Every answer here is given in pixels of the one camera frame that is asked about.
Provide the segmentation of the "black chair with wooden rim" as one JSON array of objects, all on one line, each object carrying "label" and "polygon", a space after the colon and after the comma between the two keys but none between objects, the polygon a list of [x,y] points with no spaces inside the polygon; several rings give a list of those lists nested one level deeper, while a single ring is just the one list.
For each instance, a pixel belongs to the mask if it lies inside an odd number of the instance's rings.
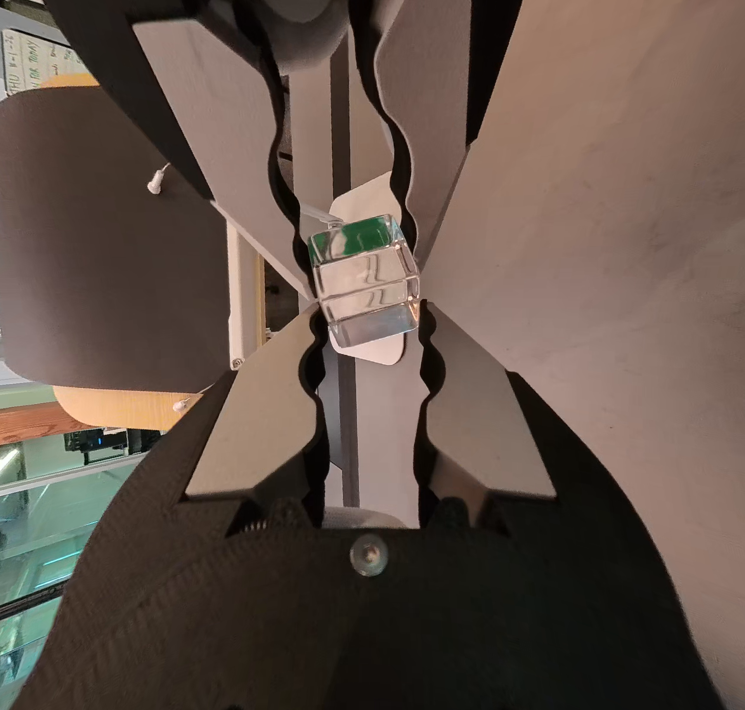
[{"label": "black chair with wooden rim", "polygon": [[224,219],[98,86],[1,125],[5,363],[84,425],[170,428],[230,369]]}]

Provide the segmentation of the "clear glass cube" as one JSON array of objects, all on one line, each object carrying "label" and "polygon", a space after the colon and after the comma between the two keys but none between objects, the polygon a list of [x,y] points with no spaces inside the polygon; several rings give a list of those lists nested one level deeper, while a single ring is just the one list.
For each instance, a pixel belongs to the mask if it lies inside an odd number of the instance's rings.
[{"label": "clear glass cube", "polygon": [[419,328],[420,272],[391,214],[334,220],[307,240],[318,302],[334,348],[357,358],[402,348]]}]

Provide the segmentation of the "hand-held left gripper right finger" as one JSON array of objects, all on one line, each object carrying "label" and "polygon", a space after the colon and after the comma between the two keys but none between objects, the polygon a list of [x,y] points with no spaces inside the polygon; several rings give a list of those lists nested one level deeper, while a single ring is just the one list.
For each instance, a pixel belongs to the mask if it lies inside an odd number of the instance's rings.
[{"label": "hand-held left gripper right finger", "polygon": [[431,301],[423,302],[418,337],[427,390],[414,441],[420,489],[465,503],[492,494],[554,500],[507,370]]}]

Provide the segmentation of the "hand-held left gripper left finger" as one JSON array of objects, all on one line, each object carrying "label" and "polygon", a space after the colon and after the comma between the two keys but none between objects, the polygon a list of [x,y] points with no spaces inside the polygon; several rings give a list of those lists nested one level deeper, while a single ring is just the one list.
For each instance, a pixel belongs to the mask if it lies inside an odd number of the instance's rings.
[{"label": "hand-held left gripper left finger", "polygon": [[318,389],[326,320],[310,305],[237,370],[191,481],[190,499],[324,499],[329,437]]}]

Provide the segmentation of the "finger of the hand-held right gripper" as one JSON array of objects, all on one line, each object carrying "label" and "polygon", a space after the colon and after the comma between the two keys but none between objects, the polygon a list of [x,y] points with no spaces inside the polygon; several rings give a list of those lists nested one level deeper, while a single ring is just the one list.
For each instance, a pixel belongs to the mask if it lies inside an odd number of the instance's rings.
[{"label": "finger of the hand-held right gripper", "polygon": [[390,190],[420,268],[467,155],[471,0],[349,0],[356,60],[390,135]]},{"label": "finger of the hand-held right gripper", "polygon": [[133,31],[210,187],[213,205],[289,285],[314,301],[293,254],[293,225],[270,186],[277,121],[265,80],[197,20],[140,23]]}]

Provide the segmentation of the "black electronic device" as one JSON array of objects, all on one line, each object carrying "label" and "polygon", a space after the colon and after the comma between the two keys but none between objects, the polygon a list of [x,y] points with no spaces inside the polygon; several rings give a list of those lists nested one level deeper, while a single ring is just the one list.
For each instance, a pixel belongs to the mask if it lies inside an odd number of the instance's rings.
[{"label": "black electronic device", "polygon": [[161,431],[123,427],[93,428],[63,435],[65,451],[77,453],[88,466],[149,452]]}]

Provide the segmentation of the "handwritten whiteboard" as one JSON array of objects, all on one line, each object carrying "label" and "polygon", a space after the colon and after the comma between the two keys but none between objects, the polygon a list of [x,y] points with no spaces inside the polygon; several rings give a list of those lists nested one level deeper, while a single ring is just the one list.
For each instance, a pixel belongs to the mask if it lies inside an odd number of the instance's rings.
[{"label": "handwritten whiteboard", "polygon": [[39,88],[98,85],[43,0],[1,0],[1,54],[2,99]]}]

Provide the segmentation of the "brown wooden rail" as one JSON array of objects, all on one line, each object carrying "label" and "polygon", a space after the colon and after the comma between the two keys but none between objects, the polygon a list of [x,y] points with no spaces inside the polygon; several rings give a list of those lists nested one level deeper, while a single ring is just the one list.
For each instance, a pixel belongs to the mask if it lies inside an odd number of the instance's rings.
[{"label": "brown wooden rail", "polygon": [[5,408],[1,410],[1,444],[71,433],[78,426],[56,401]]}]

